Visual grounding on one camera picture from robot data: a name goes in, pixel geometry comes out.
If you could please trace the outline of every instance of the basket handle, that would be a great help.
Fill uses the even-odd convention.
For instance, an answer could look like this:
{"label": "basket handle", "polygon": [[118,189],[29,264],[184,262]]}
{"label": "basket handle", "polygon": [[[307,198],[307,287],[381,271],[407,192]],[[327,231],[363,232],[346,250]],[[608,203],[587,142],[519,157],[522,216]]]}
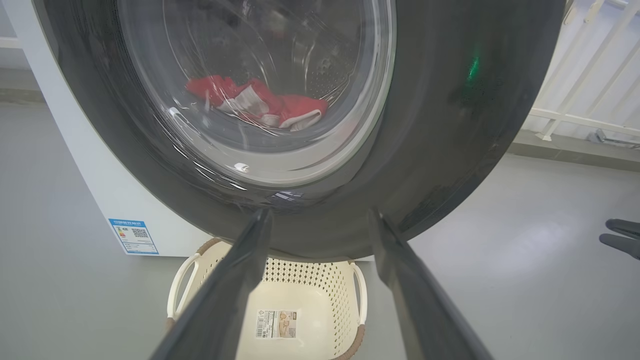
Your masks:
{"label": "basket handle", "polygon": [[356,273],[356,279],[358,279],[358,290],[360,291],[360,325],[364,325],[367,321],[367,284],[364,281],[364,275],[362,270],[356,263],[350,263],[353,271]]}
{"label": "basket handle", "polygon": [[[178,298],[178,289],[180,289],[180,285],[182,284],[182,280],[184,280],[184,274],[186,274],[187,270],[200,258],[200,254],[196,253],[192,255],[190,258],[185,260],[178,272],[175,273],[175,277],[173,277],[173,282],[171,283],[171,289],[169,290],[169,300],[166,303],[166,316],[171,319],[175,319],[176,317],[176,308],[175,304]],[[180,297],[180,302],[178,305],[182,307],[182,303],[184,302],[185,293],[182,293]]]}

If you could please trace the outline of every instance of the barcode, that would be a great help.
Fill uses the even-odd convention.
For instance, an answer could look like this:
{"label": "barcode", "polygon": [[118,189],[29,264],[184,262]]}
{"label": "barcode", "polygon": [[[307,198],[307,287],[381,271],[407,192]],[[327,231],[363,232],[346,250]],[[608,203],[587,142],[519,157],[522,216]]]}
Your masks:
{"label": "barcode", "polygon": [[261,338],[264,330],[264,317],[258,318],[258,324],[255,326],[255,337]]}
{"label": "barcode", "polygon": [[137,238],[148,238],[147,231],[144,229],[131,229],[133,230],[133,236]]}

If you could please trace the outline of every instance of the basket label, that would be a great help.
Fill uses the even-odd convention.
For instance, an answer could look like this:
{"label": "basket label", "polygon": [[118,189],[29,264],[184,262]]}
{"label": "basket label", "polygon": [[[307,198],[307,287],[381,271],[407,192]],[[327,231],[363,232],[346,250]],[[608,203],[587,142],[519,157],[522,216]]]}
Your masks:
{"label": "basket label", "polygon": [[295,339],[297,321],[297,311],[258,310],[255,337],[260,339]]}

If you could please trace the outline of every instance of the qr code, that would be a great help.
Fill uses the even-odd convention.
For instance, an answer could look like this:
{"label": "qr code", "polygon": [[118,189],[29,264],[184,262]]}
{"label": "qr code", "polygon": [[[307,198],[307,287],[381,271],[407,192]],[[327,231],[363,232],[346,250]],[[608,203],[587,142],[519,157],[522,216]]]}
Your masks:
{"label": "qr code", "polygon": [[137,238],[148,238],[147,231],[144,229],[131,229],[133,230],[133,236]]}

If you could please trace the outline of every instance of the blue energy label sticker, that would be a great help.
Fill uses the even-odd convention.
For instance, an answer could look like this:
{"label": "blue energy label sticker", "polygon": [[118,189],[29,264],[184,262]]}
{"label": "blue energy label sticker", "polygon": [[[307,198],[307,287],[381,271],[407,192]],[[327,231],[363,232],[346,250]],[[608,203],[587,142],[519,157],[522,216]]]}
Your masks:
{"label": "blue energy label sticker", "polygon": [[109,222],[127,254],[159,255],[144,221],[110,218]]}

